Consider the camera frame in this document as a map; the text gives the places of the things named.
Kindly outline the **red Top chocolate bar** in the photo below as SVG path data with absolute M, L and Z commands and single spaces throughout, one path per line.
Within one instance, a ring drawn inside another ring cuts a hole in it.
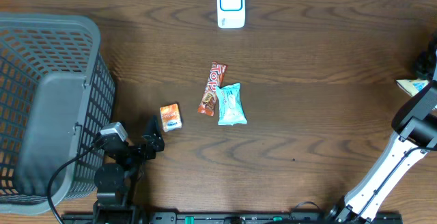
M 227 65 L 215 61 L 212 62 L 208 81 L 197 110 L 198 113 L 203 113 L 209 116 L 214 115 L 217 101 L 216 89 L 222 85 L 226 70 Z

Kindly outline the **small orange snack box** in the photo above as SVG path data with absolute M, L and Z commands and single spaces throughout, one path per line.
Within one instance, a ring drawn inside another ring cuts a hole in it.
M 182 119 L 178 104 L 170 104 L 160 108 L 160 117 L 163 125 L 163 130 L 169 132 L 170 130 L 179 129 L 182 127 Z

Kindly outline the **mint white snack packet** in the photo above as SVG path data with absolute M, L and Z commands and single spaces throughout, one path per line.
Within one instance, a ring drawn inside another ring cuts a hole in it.
M 239 83 L 217 87 L 216 95 L 219 102 L 219 126 L 247 124 L 240 99 L 240 87 L 241 84 Z

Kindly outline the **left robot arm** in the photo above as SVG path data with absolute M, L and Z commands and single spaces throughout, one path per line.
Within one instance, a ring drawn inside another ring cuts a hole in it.
M 128 134 L 119 122 L 104 126 L 97 136 L 96 147 L 114 160 L 98 168 L 94 175 L 97 201 L 93 207 L 93 223 L 147 223 L 142 207 L 133 204 L 136 183 L 143 164 L 162 152 L 165 142 L 158 118 L 147 123 L 142 138 L 144 143 L 130 145 Z

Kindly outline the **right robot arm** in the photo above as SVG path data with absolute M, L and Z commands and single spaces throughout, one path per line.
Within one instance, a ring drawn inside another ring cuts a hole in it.
M 334 223 L 372 223 L 382 202 L 404 174 L 436 151 L 436 33 L 414 63 L 417 77 L 428 84 L 396 113 L 393 134 L 382 155 L 361 182 L 324 219 Z

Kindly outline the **grey plastic shopping basket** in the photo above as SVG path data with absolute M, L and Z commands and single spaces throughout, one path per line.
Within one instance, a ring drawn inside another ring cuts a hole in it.
M 95 188 L 115 83 L 84 16 L 1 14 L 1 211 L 35 215 Z

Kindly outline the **yellow red noodle packet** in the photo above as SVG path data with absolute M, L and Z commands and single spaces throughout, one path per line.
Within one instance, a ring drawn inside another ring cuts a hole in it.
M 415 80 L 396 80 L 396 84 L 409 96 L 413 97 L 418 94 L 422 89 L 428 85 L 428 80 L 415 79 Z

